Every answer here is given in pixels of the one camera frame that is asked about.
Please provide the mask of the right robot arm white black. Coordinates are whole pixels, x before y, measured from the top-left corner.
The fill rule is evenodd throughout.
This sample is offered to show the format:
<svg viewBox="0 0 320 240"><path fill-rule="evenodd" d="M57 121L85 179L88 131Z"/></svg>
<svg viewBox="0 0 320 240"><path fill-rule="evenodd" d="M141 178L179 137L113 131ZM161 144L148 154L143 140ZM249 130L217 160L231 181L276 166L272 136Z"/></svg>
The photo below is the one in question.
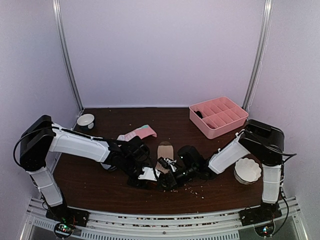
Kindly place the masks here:
<svg viewBox="0 0 320 240"><path fill-rule="evenodd" d="M284 178L284 165L295 153L285 153L285 135L277 127L251 119L235 134L233 140L218 149L209 158L204 158L192 145L178 150L184 166L173 171L165 157L157 163L162 168L157 184L164 190L172 190L197 176L215 179L240 159L252 155L262 166L263 190L261 205L256 210L259 220L268 220L275 212Z"/></svg>

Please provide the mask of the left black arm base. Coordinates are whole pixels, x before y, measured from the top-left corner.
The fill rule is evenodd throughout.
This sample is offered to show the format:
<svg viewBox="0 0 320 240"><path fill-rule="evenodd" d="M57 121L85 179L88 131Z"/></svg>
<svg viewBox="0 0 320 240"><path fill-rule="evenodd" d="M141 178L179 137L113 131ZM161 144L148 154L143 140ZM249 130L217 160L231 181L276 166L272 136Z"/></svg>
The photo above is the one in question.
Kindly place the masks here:
<svg viewBox="0 0 320 240"><path fill-rule="evenodd" d="M90 213L86 210L67 207L62 210L49 209L45 217L71 226L86 227L89 215Z"/></svg>

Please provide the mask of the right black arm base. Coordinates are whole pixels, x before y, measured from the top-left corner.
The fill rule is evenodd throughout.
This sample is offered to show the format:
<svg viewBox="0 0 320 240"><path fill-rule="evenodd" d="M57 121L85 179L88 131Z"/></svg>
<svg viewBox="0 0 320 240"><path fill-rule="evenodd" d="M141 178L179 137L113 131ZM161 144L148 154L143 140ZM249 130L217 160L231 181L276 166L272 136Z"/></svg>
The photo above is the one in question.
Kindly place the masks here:
<svg viewBox="0 0 320 240"><path fill-rule="evenodd" d="M271 222L275 218L281 217L281 210L272 212L270 209L262 206L245 208L239 212L239 218L242 226L257 225L264 222Z"/></svg>

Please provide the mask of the striped beige maroon sock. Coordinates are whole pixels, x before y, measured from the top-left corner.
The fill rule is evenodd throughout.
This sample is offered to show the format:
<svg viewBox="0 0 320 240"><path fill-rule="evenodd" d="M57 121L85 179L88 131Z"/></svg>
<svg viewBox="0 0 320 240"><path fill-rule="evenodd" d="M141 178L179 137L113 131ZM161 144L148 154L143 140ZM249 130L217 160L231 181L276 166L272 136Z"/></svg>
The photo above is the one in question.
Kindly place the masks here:
<svg viewBox="0 0 320 240"><path fill-rule="evenodd" d="M163 158L165 160L174 159L174 148L172 144L168 141L162 141L157 148L157 158ZM168 169L165 169L159 162L156 163L156 170L160 171L162 174L167 174L169 172Z"/></svg>

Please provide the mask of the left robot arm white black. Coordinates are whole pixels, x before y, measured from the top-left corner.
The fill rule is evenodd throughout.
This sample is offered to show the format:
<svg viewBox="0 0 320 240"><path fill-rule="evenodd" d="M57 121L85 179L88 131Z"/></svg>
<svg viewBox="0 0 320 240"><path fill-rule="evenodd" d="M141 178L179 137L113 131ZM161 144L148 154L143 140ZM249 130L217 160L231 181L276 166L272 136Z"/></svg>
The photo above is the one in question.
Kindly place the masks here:
<svg viewBox="0 0 320 240"><path fill-rule="evenodd" d="M72 218L72 211L63 204L63 193L53 174L47 168L49 152L78 156L121 169L138 183L157 181L159 171L151 161L149 148L136 135L130 140L96 137L64 128L52 122L49 115L42 115L20 137L14 146L19 156L15 163L24 169L35 182L52 213L61 222ZM143 165L151 161L150 167Z"/></svg>

